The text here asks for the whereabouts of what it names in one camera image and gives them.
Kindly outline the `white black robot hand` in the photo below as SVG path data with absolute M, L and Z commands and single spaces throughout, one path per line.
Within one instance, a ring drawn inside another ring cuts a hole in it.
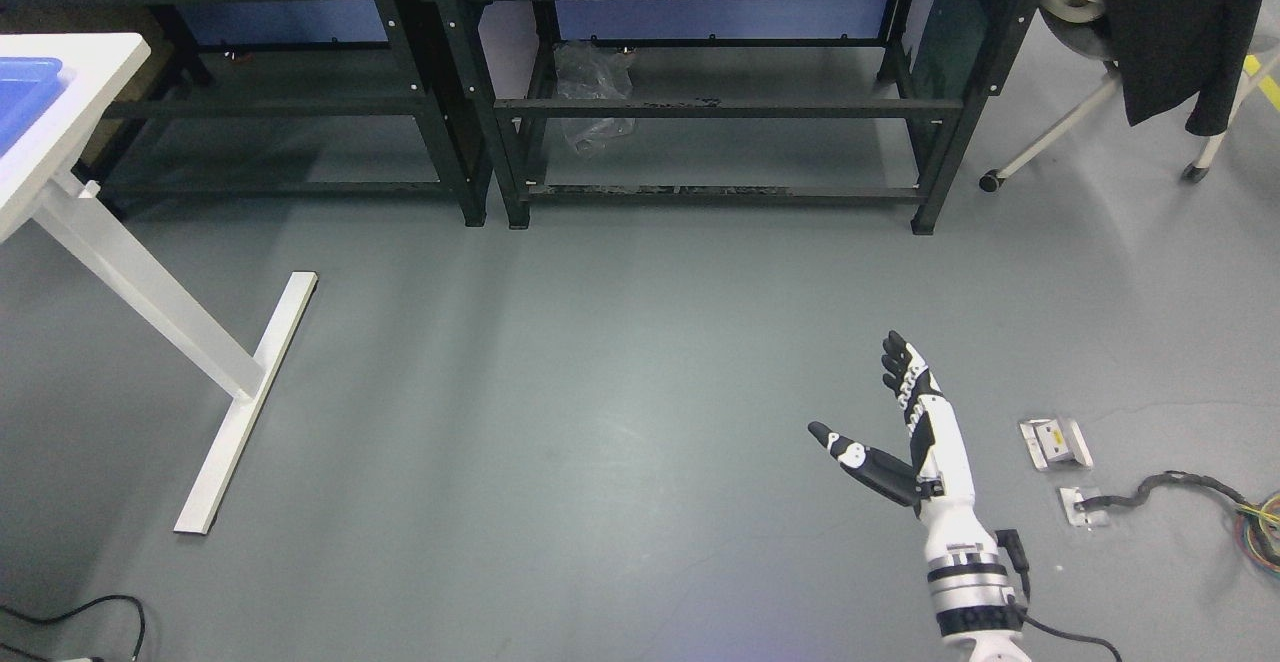
M 808 432 L 850 478 L 915 513 L 925 526 L 928 562 L 947 554 L 997 554 L 993 534 L 977 517 L 966 447 L 933 369 L 897 330 L 888 330 L 882 348 L 882 382 L 902 412 L 910 458 L 844 437 L 823 423 L 809 423 Z

